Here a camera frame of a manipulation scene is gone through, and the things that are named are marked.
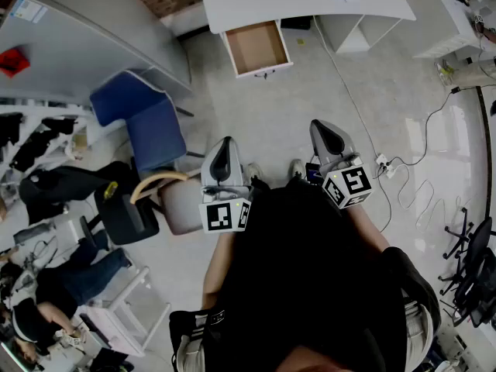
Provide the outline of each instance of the black office chair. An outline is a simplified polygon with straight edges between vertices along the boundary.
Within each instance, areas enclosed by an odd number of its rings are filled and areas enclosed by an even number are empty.
[[[453,248],[453,250],[449,254],[450,255],[453,254],[453,252],[459,246],[461,246],[461,251],[458,251],[455,255],[455,258],[458,259],[458,264],[456,266],[456,273],[451,277],[446,277],[446,278],[443,278],[441,276],[438,277],[438,279],[443,282],[451,281],[451,283],[449,284],[448,288],[445,291],[441,290],[440,292],[441,295],[444,295],[446,292],[448,292],[455,284],[459,284],[463,280],[464,276],[471,275],[478,268],[478,266],[480,265],[481,255],[484,252],[484,250],[487,248],[487,245],[489,244],[489,239],[491,237],[491,234],[493,233],[491,231],[492,224],[493,224],[493,220],[491,217],[489,217],[486,218],[476,228],[473,234],[472,233],[467,234],[467,231],[465,236],[454,234],[455,236],[458,236],[460,240],[458,241],[455,248]],[[466,227],[467,227],[467,214],[465,215],[465,219],[463,222],[463,231],[465,231]],[[465,242],[468,242],[467,250],[463,248]],[[463,259],[463,264],[462,264],[461,256],[464,253],[467,253],[467,255]]]
[[[33,224],[62,213],[65,202],[85,200],[94,193],[99,215],[89,223],[84,217],[81,219],[84,235],[92,239],[91,230],[103,222],[110,240],[122,245],[155,236],[159,232],[153,209],[161,211],[160,207],[148,198],[139,200],[135,205],[129,202],[139,179],[135,167],[131,168],[121,161],[97,171],[58,167],[33,172],[23,179],[19,195],[26,204],[29,223]],[[117,188],[112,197],[105,197],[105,191],[112,182],[117,183]]]
[[[120,164],[122,169],[117,180],[118,186],[112,197],[105,197],[108,184],[100,186],[93,194],[98,215],[90,222],[87,222],[84,216],[80,217],[81,228],[86,238],[93,238],[91,231],[100,222],[103,223],[110,240],[116,245],[135,243],[155,236],[160,231],[153,210],[162,212],[161,208],[148,198],[138,200],[136,204],[129,202],[140,178],[127,164]]]
[[[470,242],[469,235],[470,235],[470,231],[474,227],[474,224],[472,222],[470,222],[468,224],[468,228],[467,228],[467,209],[466,208],[462,208],[462,212],[463,212],[463,228],[462,228],[462,233],[458,234],[458,233],[451,232],[449,226],[446,226],[444,228],[445,232],[448,232],[452,236],[458,237],[458,241],[456,242],[456,245],[454,246],[454,248],[449,253],[444,253],[443,254],[443,258],[444,259],[449,259],[451,257],[451,255],[453,255],[453,253],[458,248],[460,248],[464,243]]]
[[[475,328],[490,322],[496,313],[496,256],[491,249],[483,251],[477,269],[460,282],[453,299],[454,306],[443,300],[441,302],[454,310],[452,315],[448,313],[454,326],[461,324],[468,316]]]

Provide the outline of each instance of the drawer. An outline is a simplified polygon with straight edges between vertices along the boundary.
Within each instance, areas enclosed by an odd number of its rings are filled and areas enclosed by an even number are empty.
[[[281,21],[269,21],[221,34],[236,78],[271,74],[292,66],[281,33]]]

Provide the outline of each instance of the electrical outlet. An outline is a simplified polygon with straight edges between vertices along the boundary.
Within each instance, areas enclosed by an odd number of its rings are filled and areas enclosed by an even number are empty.
[[[379,167],[386,167],[386,176],[391,179],[393,176],[394,176],[394,173],[395,173],[395,169],[391,166],[391,165],[388,165],[388,159],[386,158],[385,155],[383,154],[379,154],[379,156],[377,157],[377,159],[375,160],[375,162],[377,163],[377,165]]]

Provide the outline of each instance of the red object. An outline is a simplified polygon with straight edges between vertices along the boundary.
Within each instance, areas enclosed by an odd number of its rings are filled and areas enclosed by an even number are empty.
[[[20,71],[29,67],[29,61],[15,48],[0,53],[0,71],[13,78]]]

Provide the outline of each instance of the black shirt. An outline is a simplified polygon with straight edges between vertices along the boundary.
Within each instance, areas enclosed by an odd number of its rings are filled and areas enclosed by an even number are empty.
[[[436,296],[402,251],[370,257],[321,188],[264,193],[253,201],[246,231],[236,235],[232,265],[209,312],[223,313],[222,321],[209,317],[205,329],[207,371],[236,365],[273,372],[296,346],[355,372],[405,370],[402,288],[426,306],[437,329]],[[177,345],[174,314],[170,327]]]
[[[43,269],[36,278],[36,304],[48,301],[59,308],[69,319],[72,318],[78,304],[60,283],[56,269]],[[15,319],[24,336],[36,342],[40,352],[44,354],[48,346],[53,345],[53,335],[61,327],[55,322],[48,322],[38,311],[34,301],[29,298],[14,307]]]

